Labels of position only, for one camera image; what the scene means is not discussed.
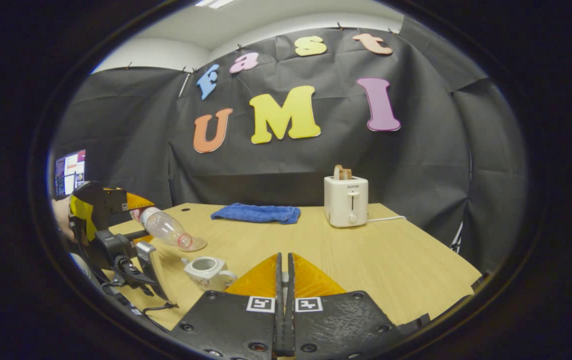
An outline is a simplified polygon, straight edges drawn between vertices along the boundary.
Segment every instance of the yellow letter m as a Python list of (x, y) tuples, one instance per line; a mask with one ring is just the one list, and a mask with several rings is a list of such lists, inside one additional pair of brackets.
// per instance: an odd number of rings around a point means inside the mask
[(277, 139), (283, 139), (291, 119), (289, 137), (299, 139), (320, 135), (322, 130), (315, 124), (313, 118), (312, 95), (314, 92), (313, 86), (292, 88), (286, 96), (283, 107), (280, 107), (267, 93), (251, 98), (250, 105), (254, 107), (254, 135), (250, 141), (253, 144), (271, 141), (272, 135), (268, 132), (268, 126)]

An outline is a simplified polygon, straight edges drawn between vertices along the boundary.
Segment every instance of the power cord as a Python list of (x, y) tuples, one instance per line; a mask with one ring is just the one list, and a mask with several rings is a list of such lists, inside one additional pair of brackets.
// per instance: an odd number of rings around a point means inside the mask
[(161, 306), (147, 307), (146, 309), (142, 310), (141, 313), (146, 315), (146, 312), (152, 312), (153, 310), (164, 310), (164, 309), (177, 308), (177, 307), (178, 306), (176, 304), (167, 302)]
[(146, 317), (146, 319), (148, 319), (148, 321), (150, 321), (151, 323), (153, 323), (154, 326), (158, 327), (161, 331), (164, 331), (165, 333), (170, 333), (170, 331), (165, 328), (164, 326), (158, 324), (158, 322), (156, 322), (155, 320), (153, 320), (149, 315), (146, 314), (146, 312), (153, 312), (154, 310), (164, 310), (164, 309), (170, 309), (170, 308), (178, 308), (179, 306), (176, 303), (165, 303), (164, 305), (161, 306), (156, 306), (156, 307), (147, 307), (145, 309), (142, 309), (141, 313)]
[(372, 219), (368, 219), (366, 220), (366, 223), (370, 223), (371, 221), (384, 221), (384, 220), (395, 220), (395, 219), (406, 219), (405, 216), (393, 216), (390, 218), (372, 218)]
[(114, 287), (115, 285), (110, 283), (110, 282), (103, 282), (101, 283), (101, 291), (104, 292), (104, 294), (109, 294), (109, 292), (106, 292), (106, 287)]

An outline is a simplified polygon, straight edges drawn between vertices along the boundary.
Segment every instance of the table surface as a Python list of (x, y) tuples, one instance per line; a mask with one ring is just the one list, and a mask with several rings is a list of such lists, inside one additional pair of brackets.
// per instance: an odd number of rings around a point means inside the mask
[[(220, 258), (241, 277), (276, 253), (282, 253), (282, 269), (286, 271), (288, 253), (296, 253), (347, 292), (368, 292), (396, 325), (426, 313), (431, 319), (436, 318), (462, 297), (473, 294), (471, 284), (481, 276), (464, 258), (406, 219), (335, 228), (328, 223), (322, 206), (300, 207), (299, 221), (291, 225), (211, 219), (210, 215), (221, 208), (222, 205), (184, 203), (165, 210), (189, 234), (208, 241), (206, 248), (184, 252), (158, 239), (151, 241), (162, 267), (164, 291), (178, 307), (148, 314), (169, 330), (203, 294), (184, 273), (182, 257)], [(381, 203), (368, 205), (369, 219), (396, 215)], [(126, 234), (142, 230), (142, 225), (131, 220), (110, 230)], [(137, 259), (133, 262), (139, 267)], [(125, 286), (120, 291), (139, 309), (165, 303), (158, 296), (146, 296), (140, 289)]]

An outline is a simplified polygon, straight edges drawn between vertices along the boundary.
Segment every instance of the white toaster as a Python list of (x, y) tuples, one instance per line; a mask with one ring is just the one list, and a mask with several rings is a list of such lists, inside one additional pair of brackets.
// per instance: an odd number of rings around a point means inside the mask
[(336, 228), (366, 224), (368, 180), (351, 175), (342, 179), (336, 166), (334, 176), (324, 178), (324, 211), (328, 223)]

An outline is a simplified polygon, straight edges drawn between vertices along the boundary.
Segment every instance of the black fabric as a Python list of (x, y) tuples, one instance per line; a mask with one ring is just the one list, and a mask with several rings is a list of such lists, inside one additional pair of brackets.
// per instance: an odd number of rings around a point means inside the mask
[[(66, 111), (53, 158), (86, 149), (87, 180), (172, 207), (168, 132), (185, 74), (163, 68), (111, 69), (84, 82)], [(119, 223), (128, 214), (112, 216)]]
[[(352, 36), (384, 39), (379, 55)], [(295, 40), (320, 36), (327, 51), (300, 57)], [(229, 73), (242, 54), (257, 65)], [(201, 100), (197, 80), (218, 64), (216, 87)], [(382, 78), (400, 130), (369, 130), (366, 92), (356, 80)], [(249, 101), (315, 88), (318, 137), (253, 144)], [(195, 119), (233, 109), (213, 152), (193, 148)], [(87, 177), (123, 187), (161, 208), (185, 202), (320, 206), (336, 164), (369, 180), (383, 203), (450, 245), (464, 219), (462, 255), (494, 269), (512, 246), (523, 212), (526, 164), (516, 120), (496, 86), (451, 44), (416, 22), (400, 35), (372, 29), (310, 29), (264, 39), (205, 64), (194, 75), (162, 68), (94, 73), (71, 103), (55, 150), (87, 149)]]
[(463, 221), (460, 255), (480, 271), (497, 269), (517, 238), (526, 206), (528, 164), (517, 119), (497, 85), (452, 43), (411, 18), (404, 19), (400, 36), (451, 92), (471, 153), (465, 206), (436, 216), (424, 230), (447, 244), (455, 223)]

